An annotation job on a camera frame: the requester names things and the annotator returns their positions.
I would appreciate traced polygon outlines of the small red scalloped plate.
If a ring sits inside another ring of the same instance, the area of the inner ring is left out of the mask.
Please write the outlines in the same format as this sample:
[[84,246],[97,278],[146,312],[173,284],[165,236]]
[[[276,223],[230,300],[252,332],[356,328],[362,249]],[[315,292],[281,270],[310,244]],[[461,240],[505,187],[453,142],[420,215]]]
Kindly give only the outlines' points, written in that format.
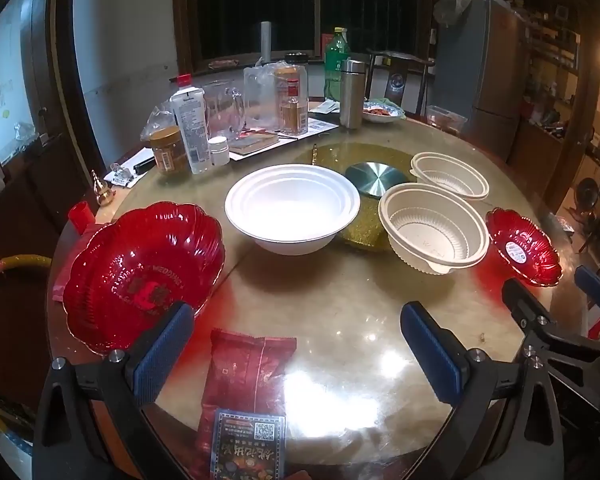
[[529,218],[513,209],[494,208],[486,214],[491,245],[512,271],[529,285],[556,286],[562,266],[550,238]]

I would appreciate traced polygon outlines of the cream plastic bowl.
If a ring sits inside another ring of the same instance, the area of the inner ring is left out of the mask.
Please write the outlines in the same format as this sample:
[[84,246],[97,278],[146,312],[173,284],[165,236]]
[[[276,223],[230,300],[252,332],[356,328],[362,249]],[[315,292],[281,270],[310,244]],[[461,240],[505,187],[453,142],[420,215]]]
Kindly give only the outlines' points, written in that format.
[[489,233],[475,208],[443,188],[403,183],[378,203],[391,249],[422,273],[445,275],[476,266],[486,256]]
[[490,184],[473,166],[450,155],[420,152],[411,159],[410,173],[418,182],[445,188],[464,200],[485,200]]

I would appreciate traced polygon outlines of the large red scalloped plate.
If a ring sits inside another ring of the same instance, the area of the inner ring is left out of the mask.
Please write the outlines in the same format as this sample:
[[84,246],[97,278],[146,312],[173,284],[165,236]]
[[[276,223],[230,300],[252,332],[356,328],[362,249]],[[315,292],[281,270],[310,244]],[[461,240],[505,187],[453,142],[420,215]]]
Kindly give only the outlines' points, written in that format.
[[159,202],[99,229],[62,293],[71,335],[103,356],[129,349],[174,302],[199,313],[223,270],[220,222],[201,206]]

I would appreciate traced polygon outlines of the white foam bowl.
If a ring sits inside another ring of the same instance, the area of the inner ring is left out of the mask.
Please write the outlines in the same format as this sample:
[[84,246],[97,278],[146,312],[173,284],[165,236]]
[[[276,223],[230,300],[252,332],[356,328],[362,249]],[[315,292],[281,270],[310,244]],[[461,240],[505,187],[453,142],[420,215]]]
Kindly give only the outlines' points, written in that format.
[[360,211],[360,193],[342,174],[305,164],[269,166],[236,182],[225,214],[261,248],[304,256],[327,246]]

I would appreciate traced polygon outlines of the red snack packet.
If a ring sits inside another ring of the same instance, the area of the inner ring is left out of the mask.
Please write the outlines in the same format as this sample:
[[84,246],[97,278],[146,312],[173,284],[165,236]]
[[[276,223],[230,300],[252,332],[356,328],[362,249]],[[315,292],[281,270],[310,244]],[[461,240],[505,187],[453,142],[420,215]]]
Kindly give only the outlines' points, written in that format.
[[211,361],[201,400],[201,415],[190,474],[210,477],[215,412],[285,414],[286,366],[297,350],[292,337],[255,337],[215,328],[211,331]]

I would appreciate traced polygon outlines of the red yellow hula hoop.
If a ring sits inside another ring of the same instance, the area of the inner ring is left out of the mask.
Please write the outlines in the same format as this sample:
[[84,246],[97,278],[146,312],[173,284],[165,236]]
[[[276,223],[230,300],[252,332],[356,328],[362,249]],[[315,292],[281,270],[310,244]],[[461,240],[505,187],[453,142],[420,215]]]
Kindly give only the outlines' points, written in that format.
[[[52,259],[43,257],[40,255],[15,255],[0,259],[0,273],[15,269],[22,268],[23,266],[35,266],[36,268],[48,269],[52,264]],[[0,431],[3,434],[8,434],[9,428],[5,424],[4,420],[0,416]]]

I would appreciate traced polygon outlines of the gold glitter round mat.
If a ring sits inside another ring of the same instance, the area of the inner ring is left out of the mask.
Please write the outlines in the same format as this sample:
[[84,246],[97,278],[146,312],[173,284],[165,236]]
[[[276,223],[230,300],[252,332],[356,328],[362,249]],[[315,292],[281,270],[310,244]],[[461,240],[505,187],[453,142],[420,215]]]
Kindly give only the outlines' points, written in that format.
[[[304,150],[294,162],[309,164],[311,162],[312,148]],[[388,148],[388,146],[369,143],[326,144],[317,148],[317,166],[344,174],[346,169],[357,162],[383,162],[402,171],[408,181],[415,180],[408,170],[411,169],[413,155],[407,152]],[[356,218],[337,237],[343,242],[371,252],[385,252],[389,250],[386,231],[378,219],[377,198],[364,196],[360,193],[360,210]]]

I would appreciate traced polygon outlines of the red plastic cup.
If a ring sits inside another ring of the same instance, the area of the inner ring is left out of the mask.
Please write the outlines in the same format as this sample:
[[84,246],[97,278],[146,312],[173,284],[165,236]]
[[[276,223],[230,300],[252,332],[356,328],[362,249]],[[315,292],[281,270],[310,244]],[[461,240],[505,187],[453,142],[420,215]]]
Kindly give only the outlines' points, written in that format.
[[84,234],[91,226],[94,226],[96,222],[90,204],[86,200],[81,200],[68,211],[68,219],[80,235]]

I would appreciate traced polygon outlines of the silver turntable disc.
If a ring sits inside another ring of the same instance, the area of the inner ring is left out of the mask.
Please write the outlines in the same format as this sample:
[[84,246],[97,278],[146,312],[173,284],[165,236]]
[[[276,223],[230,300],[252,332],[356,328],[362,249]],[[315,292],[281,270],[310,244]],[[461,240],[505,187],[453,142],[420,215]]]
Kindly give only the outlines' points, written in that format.
[[378,200],[390,188],[408,181],[402,171],[383,162],[357,162],[346,169],[344,176],[362,195]]

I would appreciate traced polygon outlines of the clear plastic food container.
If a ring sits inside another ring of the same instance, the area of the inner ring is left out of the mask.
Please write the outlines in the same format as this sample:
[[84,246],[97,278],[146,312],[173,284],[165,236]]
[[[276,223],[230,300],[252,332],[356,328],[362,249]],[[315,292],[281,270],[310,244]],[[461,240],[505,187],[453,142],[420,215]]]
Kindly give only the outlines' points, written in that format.
[[467,122],[467,118],[437,105],[426,106],[427,124],[444,132],[458,136]]

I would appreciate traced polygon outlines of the small brass bell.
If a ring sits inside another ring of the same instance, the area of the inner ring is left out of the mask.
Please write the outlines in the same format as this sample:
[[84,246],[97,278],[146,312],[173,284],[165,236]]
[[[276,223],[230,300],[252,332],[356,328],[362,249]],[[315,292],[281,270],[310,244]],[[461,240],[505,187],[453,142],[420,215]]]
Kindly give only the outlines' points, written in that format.
[[96,198],[96,202],[99,207],[105,207],[112,203],[114,200],[114,190],[111,188],[108,182],[102,180],[94,170],[91,171],[93,180],[93,193]]

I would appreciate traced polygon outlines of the refrigerator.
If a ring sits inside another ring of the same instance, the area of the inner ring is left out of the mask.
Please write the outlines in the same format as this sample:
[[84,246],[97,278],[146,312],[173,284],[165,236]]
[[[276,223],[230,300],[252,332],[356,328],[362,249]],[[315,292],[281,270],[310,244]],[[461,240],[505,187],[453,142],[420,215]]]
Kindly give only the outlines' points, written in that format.
[[508,159],[528,65],[524,20],[494,0],[474,0],[455,24],[440,28],[430,103],[467,119],[461,138]]

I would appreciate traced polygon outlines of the blue white food plate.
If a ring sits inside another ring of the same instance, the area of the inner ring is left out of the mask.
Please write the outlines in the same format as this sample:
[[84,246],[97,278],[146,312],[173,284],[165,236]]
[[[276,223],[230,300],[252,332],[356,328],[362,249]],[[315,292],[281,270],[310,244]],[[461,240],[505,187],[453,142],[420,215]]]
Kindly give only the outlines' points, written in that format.
[[404,110],[391,101],[369,100],[363,104],[363,119],[375,124],[391,124],[405,118]]

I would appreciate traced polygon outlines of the wooden chair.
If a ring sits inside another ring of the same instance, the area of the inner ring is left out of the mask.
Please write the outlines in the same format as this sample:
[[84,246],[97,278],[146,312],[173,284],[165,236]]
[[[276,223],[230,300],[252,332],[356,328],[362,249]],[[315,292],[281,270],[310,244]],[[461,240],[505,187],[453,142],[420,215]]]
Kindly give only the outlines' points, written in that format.
[[368,65],[365,81],[365,97],[369,99],[372,95],[374,71],[377,67],[388,70],[388,79],[385,86],[384,98],[393,102],[398,107],[402,106],[402,100],[406,91],[407,77],[419,76],[417,86],[417,99],[414,112],[407,112],[413,118],[423,118],[427,101],[427,89],[429,71],[436,65],[433,58],[419,58],[414,54],[408,54],[389,50],[368,50]]

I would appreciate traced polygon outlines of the peanut butter jar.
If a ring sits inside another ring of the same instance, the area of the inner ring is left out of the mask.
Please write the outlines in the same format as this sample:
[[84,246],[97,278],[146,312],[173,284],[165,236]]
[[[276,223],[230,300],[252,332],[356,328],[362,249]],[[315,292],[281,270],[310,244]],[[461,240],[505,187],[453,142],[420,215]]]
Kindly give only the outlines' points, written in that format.
[[188,159],[178,126],[156,130],[149,135],[148,146],[162,174],[179,174],[188,169]]

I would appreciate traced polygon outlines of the small white jar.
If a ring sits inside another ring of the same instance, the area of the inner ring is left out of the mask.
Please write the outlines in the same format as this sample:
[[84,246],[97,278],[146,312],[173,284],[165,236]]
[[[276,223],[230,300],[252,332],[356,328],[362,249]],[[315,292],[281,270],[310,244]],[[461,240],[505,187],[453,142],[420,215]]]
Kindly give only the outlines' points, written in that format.
[[208,141],[211,163],[215,167],[230,162],[230,147],[225,136],[214,136]]

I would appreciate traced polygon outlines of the steel thermos flask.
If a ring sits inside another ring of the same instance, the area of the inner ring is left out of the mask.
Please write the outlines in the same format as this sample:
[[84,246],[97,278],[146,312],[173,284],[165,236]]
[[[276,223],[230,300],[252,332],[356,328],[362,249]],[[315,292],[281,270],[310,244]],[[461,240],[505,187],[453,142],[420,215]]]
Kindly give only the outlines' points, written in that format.
[[340,125],[356,129],[362,124],[365,99],[365,63],[355,58],[347,58],[340,70]]

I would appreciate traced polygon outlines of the book on tray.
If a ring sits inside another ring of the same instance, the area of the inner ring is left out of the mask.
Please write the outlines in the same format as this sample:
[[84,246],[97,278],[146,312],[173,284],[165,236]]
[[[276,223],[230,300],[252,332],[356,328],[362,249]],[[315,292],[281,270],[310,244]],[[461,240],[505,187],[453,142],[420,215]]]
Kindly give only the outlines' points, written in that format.
[[241,134],[237,139],[230,141],[230,152],[246,156],[264,150],[278,142],[278,134],[274,132],[256,131]]

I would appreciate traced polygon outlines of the green plastic bottle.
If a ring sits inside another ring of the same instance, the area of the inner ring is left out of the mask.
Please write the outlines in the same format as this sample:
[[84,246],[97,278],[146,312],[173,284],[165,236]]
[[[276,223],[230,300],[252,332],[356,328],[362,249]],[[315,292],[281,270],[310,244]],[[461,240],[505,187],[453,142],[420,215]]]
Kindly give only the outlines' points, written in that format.
[[341,66],[350,53],[347,32],[344,27],[336,27],[324,52],[324,97],[337,102],[340,101]]

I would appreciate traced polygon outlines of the white lotion bottle red cap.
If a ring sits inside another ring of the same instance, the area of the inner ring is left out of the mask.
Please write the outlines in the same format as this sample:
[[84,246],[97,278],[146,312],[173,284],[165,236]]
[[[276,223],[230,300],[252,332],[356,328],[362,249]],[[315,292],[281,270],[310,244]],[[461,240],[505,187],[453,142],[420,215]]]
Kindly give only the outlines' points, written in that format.
[[170,105],[193,174],[202,174],[211,167],[204,89],[193,85],[189,74],[177,76],[178,85],[170,97]]

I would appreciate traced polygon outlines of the clear glass pitcher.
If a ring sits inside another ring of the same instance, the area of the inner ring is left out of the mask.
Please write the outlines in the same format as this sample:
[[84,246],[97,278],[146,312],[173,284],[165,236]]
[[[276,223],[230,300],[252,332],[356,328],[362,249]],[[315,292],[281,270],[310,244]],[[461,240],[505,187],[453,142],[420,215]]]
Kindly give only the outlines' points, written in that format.
[[242,92],[230,80],[211,81],[202,88],[210,138],[224,136],[228,143],[235,141],[246,123]]

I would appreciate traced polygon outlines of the clear plastic bag of jars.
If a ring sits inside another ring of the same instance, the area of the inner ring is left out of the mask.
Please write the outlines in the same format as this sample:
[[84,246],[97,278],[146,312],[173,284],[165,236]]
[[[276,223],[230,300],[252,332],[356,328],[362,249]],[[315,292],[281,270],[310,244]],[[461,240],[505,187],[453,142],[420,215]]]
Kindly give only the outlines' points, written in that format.
[[245,126],[301,136],[309,130],[309,81],[304,64],[286,61],[247,67],[242,73]]

